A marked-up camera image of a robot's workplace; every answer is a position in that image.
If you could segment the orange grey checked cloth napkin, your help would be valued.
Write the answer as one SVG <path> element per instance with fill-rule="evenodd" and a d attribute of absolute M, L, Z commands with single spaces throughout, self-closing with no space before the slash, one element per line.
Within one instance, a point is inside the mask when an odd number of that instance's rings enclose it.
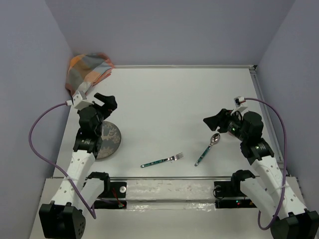
<path fill-rule="evenodd" d="M 71 96 L 87 92 L 110 76 L 115 65 L 104 53 L 80 54 L 70 60 L 65 88 Z"/>

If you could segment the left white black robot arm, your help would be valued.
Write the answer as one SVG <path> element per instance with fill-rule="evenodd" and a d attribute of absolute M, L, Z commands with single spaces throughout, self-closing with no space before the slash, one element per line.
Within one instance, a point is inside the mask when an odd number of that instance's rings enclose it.
<path fill-rule="evenodd" d="M 86 227 L 85 213 L 96 218 L 94 203 L 110 192 L 108 173 L 90 172 L 102 144 L 103 121 L 117 109 L 114 96 L 96 93 L 102 105 L 89 101 L 83 91 L 77 91 L 68 106 L 79 115 L 70 164 L 67 170 L 60 166 L 64 178 L 50 203 L 42 204 L 39 218 L 47 239 L 80 239 Z"/>

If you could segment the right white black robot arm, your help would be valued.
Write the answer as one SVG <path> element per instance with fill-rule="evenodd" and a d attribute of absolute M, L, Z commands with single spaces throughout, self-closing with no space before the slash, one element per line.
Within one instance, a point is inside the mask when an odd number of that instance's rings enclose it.
<path fill-rule="evenodd" d="M 241 115 L 222 109 L 217 115 L 204 118 L 212 131 L 230 133 L 241 141 L 240 149 L 255 175 L 249 170 L 233 173 L 229 189 L 234 195 L 244 194 L 259 209 L 259 216 L 271 219 L 269 227 L 275 239 L 314 239 L 319 229 L 319 215 L 309 211 L 284 179 L 274 153 L 263 139 L 262 117 L 248 111 Z"/>

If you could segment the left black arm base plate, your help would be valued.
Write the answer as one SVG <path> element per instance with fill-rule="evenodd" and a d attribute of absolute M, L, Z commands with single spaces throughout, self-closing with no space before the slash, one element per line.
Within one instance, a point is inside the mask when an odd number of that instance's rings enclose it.
<path fill-rule="evenodd" d="M 94 202 L 95 209 L 122 210 L 127 207 L 126 181 L 111 181 L 110 190 L 104 191 Z"/>

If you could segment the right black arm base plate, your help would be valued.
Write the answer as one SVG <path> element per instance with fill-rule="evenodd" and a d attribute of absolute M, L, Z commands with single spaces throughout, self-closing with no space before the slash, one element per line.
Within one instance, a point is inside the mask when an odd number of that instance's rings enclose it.
<path fill-rule="evenodd" d="M 256 208 L 242 192 L 234 192 L 230 181 L 215 181 L 212 191 L 217 209 Z"/>

